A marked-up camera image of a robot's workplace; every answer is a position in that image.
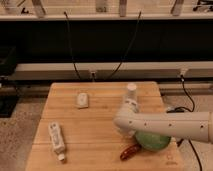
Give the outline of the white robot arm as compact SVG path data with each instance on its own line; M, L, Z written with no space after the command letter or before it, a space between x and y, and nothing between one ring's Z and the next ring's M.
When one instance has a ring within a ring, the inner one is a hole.
M136 113L126 103L115 115L114 123L126 132L143 131L213 144L212 112Z

